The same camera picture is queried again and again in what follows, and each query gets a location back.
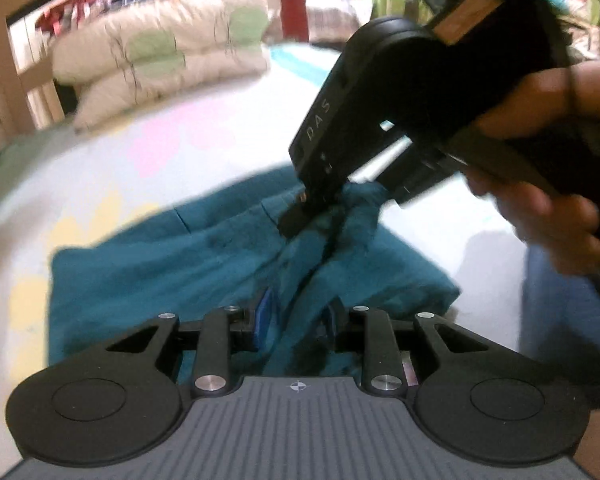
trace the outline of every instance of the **pink pattern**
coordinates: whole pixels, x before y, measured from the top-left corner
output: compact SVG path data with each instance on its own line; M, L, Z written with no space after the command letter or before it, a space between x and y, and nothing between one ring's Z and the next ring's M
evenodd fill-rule
M128 156L139 175L151 177L180 150L182 137L198 150L229 148L235 137L226 120L235 114L219 100L208 99L172 108L146 120L133 139Z

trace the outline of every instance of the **yellow pattern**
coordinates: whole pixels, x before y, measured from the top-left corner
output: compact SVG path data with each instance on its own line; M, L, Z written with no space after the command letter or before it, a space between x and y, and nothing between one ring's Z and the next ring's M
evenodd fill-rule
M122 114L110 121L106 121L105 123L96 126L93 130L89 131L88 135L90 137L112 137L124 132L134 120L136 120L136 117L133 114Z
M154 213L159 206L145 203L122 218L123 200L115 189L101 200L83 229L73 216L63 216L49 231L47 260L61 247L89 246L115 231ZM50 283L45 276L19 277L9 300L10 332L14 335L10 379L16 385L46 366L46 314Z

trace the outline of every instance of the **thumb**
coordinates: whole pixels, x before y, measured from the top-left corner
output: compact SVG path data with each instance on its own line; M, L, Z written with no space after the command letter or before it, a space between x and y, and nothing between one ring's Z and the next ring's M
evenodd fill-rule
M503 102L475 120L488 137L528 137L566 115L567 69L553 68L525 76Z

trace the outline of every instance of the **teal blanket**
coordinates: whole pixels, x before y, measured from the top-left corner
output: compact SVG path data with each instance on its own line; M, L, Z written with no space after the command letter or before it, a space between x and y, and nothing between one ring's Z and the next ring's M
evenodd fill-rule
M355 374L356 357L332 353L318 335L321 313L335 296L395 319L446 312L456 286L378 225L384 188L348 185L339 203L287 240L276 223L299 189L293 169L279 168L161 212L94 248L59 251L52 262L50 364L161 312L201 319L270 286L280 316L263 351L233 357L238 373Z

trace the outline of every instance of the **logo symbol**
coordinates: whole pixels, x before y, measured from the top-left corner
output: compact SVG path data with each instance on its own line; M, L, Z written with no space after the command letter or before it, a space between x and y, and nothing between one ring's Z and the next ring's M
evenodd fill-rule
M302 390L306 389L309 387L308 384L304 384L302 381L296 381L293 384L290 384L289 387L295 391L296 393L300 393Z

